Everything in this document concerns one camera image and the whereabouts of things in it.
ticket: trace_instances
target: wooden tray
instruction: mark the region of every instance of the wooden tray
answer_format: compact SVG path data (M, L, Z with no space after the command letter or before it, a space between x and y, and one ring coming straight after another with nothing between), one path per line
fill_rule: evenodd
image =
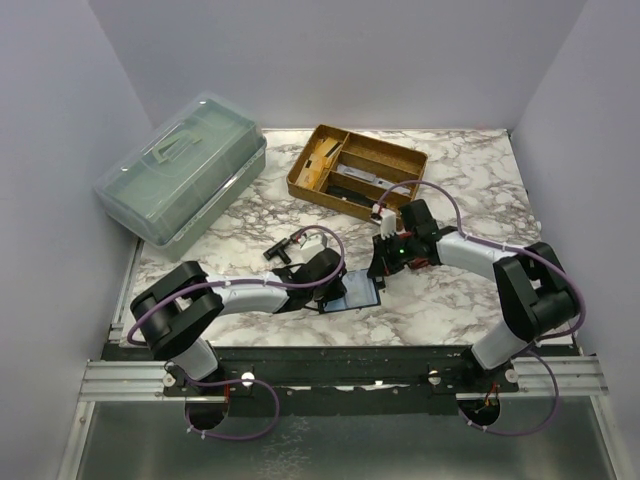
M327 139L335 140L339 145L332 149L329 158L323 159L323 168L317 181L312 186L297 184L305 167L305 171L308 171L312 163L310 160L317 159L317 154L314 152L325 153L326 149L323 145L326 145ZM376 180L370 182L339 173L338 165L340 164L374 174ZM289 171L287 186L289 194L293 197L370 221L371 207L360 203L365 203L365 200L375 202L387 190L386 186L378 185L379 181L398 183L404 180L422 179L426 165L426 153L328 125L320 125L315 129ZM341 198L335 196L335 191L339 191L336 187L358 194L360 202L353 200L354 195ZM414 200L418 185L410 185L406 188L408 191L404 193L397 193L398 189L391 192L385 199L387 206L397 212L398 207Z

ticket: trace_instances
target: white connector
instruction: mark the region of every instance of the white connector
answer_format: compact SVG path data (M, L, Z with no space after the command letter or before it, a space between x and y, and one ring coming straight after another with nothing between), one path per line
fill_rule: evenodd
M376 203L371 209L371 217L380 225L383 240L396 234L396 212Z

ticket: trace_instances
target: clear plastic lid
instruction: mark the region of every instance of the clear plastic lid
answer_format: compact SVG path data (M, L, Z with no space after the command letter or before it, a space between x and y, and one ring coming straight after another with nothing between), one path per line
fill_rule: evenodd
M225 184L264 140L256 122L202 94L96 183L107 212L163 245Z

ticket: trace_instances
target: marble surface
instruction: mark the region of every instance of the marble surface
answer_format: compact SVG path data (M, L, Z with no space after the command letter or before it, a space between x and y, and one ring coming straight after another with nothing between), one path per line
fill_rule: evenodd
M446 188L458 200L465 229L470 233L512 244L529 244L539 238L539 227L505 131L362 133L426 152L429 160L425 180ZM285 176L311 131L279 130L265 134L268 148L264 172L183 260L197 260L210 273L260 273L280 265L279 260L267 262L262 256L264 250L289 236L298 226L321 224L343 239L349 270L367 268L374 225L287 193ZM441 225L454 223L453 208L444 196L427 187L421 187L418 196L427 201ZM176 265L145 245L129 300ZM495 285L453 267L405 270L387 280L381 298L379 307L335 314L318 315L302 310L280 315L223 316L212 323L203 337L212 345L225 346L469 344L501 319ZM128 308L123 321L122 343L126 344L124 337L133 324ZM553 342L570 343L570 340Z

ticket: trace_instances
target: green plastic box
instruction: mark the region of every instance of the green plastic box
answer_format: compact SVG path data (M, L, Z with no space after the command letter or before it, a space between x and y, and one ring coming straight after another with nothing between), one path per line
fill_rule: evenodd
M105 210L177 261L265 167L256 122L202 94L105 173Z

